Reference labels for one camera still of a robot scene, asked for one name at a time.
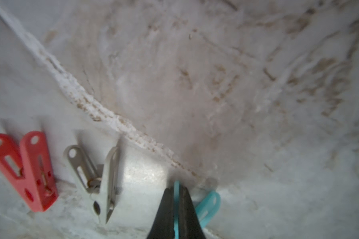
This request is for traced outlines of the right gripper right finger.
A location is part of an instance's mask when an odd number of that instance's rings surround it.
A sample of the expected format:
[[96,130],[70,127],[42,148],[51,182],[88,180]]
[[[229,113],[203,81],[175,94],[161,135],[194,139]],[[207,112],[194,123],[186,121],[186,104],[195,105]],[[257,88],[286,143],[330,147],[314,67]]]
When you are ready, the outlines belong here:
[[206,239],[188,189],[179,186],[179,239]]

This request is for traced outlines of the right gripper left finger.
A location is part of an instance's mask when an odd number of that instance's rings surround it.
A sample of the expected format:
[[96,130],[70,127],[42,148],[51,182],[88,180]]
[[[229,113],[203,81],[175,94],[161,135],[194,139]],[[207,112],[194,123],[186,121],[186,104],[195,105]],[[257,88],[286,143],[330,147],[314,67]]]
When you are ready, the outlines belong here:
[[167,188],[164,190],[147,239],[173,239],[174,237],[174,189]]

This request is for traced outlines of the teal clothespin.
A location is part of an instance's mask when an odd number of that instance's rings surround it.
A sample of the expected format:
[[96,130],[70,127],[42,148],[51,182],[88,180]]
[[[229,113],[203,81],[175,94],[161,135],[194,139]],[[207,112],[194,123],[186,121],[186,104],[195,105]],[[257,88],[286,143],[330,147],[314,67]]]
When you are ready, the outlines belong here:
[[[174,238],[180,238],[180,188],[178,181],[174,182]],[[221,204],[220,195],[216,191],[210,191],[208,195],[195,207],[195,213],[201,229],[206,225],[218,212]]]

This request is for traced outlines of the grey clothespin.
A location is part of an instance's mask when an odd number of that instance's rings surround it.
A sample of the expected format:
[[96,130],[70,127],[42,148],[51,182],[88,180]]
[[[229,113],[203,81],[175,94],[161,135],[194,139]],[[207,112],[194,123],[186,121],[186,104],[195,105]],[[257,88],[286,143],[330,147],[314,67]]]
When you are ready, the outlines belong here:
[[87,153],[78,145],[68,146],[63,157],[67,160],[68,169],[85,205],[100,224],[107,224],[116,206],[119,147],[110,149],[102,165],[102,171],[99,171]]

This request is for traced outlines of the red clothespin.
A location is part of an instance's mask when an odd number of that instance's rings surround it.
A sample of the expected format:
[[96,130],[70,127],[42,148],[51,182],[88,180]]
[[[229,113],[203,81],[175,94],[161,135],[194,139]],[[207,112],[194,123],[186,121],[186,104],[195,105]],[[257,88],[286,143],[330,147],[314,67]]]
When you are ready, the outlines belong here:
[[33,212],[45,212],[58,198],[46,135],[30,131],[16,143],[0,133],[0,172]]

